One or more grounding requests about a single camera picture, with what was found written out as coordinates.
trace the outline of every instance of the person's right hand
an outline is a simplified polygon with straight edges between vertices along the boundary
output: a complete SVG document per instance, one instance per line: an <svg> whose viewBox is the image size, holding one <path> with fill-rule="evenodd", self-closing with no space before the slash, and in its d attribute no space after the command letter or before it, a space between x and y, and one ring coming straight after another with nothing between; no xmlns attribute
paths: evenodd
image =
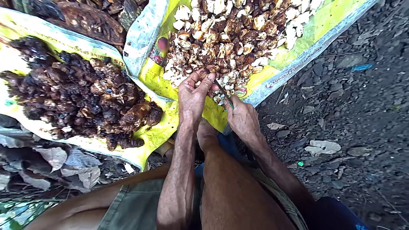
<svg viewBox="0 0 409 230"><path fill-rule="evenodd" d="M227 99L223 99L227 110L227 120L232 130L246 144L257 143L264 138L258 122L258 114L251 104L244 103L236 95L230 100L232 108Z"/></svg>

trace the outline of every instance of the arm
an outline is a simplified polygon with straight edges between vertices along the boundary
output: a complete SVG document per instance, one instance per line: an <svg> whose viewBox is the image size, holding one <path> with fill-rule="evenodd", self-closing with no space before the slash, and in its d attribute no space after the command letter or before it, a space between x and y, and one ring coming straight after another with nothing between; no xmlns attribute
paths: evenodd
<svg viewBox="0 0 409 230"><path fill-rule="evenodd" d="M205 77L197 89L201 71L192 73L179 86L179 126L175 140L175 150L169 173L163 183L157 208L157 228L187 229L193 210L194 189L194 141L202 117L206 95L216 77L211 73Z"/></svg>
<svg viewBox="0 0 409 230"><path fill-rule="evenodd" d="M253 106L243 103L235 95L231 100L234 109L228 102L224 103L232 130L253 152L264 174L272 179L303 213L314 202L314 198L270 149L261 133L258 114Z"/></svg>

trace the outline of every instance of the knife blade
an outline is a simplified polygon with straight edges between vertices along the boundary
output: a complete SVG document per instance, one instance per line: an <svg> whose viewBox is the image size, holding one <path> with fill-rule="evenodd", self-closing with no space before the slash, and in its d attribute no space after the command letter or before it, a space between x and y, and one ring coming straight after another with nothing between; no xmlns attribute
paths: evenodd
<svg viewBox="0 0 409 230"><path fill-rule="evenodd" d="M223 93L223 95L225 96L225 98L229 101L230 106L231 106L232 108L234 108L233 103L232 103L231 100L230 100L230 97L227 95L227 93L226 93L226 91L223 89L223 87L220 86L220 84L216 81L216 79L214 79L213 83L215 83L215 84L219 87L219 90L222 91L222 93Z"/></svg>

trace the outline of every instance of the dirt ground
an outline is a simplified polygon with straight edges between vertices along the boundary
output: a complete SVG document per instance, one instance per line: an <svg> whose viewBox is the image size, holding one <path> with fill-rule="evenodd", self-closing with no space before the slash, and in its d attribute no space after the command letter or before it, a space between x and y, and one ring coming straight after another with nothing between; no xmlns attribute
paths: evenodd
<svg viewBox="0 0 409 230"><path fill-rule="evenodd" d="M408 5L377 3L256 108L270 146L314 196L339 199L372 229L409 228ZM373 66L351 72L362 64ZM281 91L288 104L276 103ZM342 149L314 157L310 140Z"/></svg>

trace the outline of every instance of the green shorts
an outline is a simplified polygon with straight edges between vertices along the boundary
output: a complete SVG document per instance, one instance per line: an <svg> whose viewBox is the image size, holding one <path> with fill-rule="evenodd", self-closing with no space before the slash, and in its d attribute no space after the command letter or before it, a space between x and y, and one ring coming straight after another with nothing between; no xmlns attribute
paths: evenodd
<svg viewBox="0 0 409 230"><path fill-rule="evenodd" d="M307 230L307 225L298 209L277 186L259 169L247 168L260 185L281 204L283 211L298 230ZM137 185L124 185L105 213L98 230L154 230L156 211L163 179L149 180Z"/></svg>

